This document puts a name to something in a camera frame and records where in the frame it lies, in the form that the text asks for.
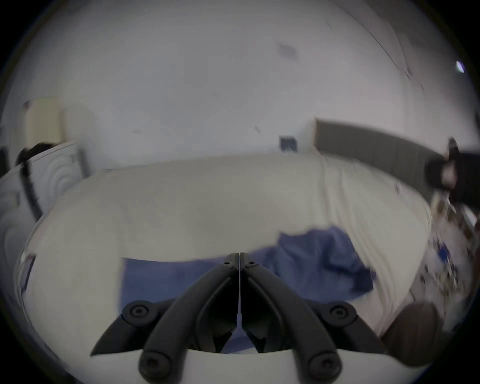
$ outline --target brown object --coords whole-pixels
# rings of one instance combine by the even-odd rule
[[[446,347],[450,335],[442,331],[443,320],[428,301],[403,309],[382,336],[388,353],[411,367],[434,361]]]

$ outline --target headboard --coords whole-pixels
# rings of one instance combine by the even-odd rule
[[[430,204],[434,189],[423,175],[425,163],[439,153],[400,137],[370,129],[316,120],[315,148],[353,158],[389,173],[415,188]]]

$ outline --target wall socket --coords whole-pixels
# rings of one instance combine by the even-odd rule
[[[280,150],[282,152],[296,152],[297,140],[293,136],[279,136]]]

